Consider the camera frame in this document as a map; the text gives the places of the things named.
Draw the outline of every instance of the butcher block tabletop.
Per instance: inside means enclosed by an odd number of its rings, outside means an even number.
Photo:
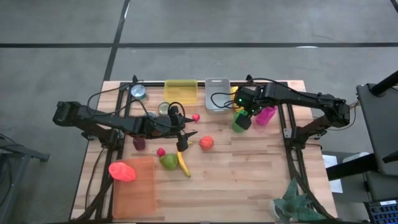
[[[289,87],[305,91],[302,80],[288,80]],[[104,82],[102,90],[117,88],[120,82]],[[159,103],[164,101],[162,86],[146,87],[147,98],[142,102],[148,111],[157,114]],[[98,109],[104,112],[115,110],[118,91],[101,94]],[[191,172],[187,177],[178,167],[165,170],[159,162],[156,150],[162,147],[166,153],[176,153],[177,139],[146,140],[146,149],[137,151],[132,138],[127,136],[123,159],[151,156],[155,159],[155,189],[157,209],[152,215],[114,219],[114,222],[274,222],[269,202],[283,196],[289,182],[285,147],[276,112],[269,124],[263,128],[252,124],[243,133],[232,130],[234,111],[228,114],[210,115],[205,109],[205,88],[198,87],[198,100],[194,105],[184,105],[188,118],[200,114],[197,123],[187,123],[185,132],[198,131],[189,138],[193,144],[183,152],[183,158]],[[293,106],[297,126],[312,121],[310,108]],[[138,102],[131,105],[130,115],[140,116],[144,111]],[[199,140],[211,136],[215,145],[209,151],[202,151]],[[102,148],[99,141],[90,141],[76,192],[71,218],[84,212],[88,182],[95,160]],[[100,189],[105,162],[105,152],[99,160],[93,176],[89,202]],[[311,191],[329,214],[337,216],[335,203],[326,175],[321,150],[307,145],[303,150],[305,168]],[[109,190],[104,203],[108,211]]]

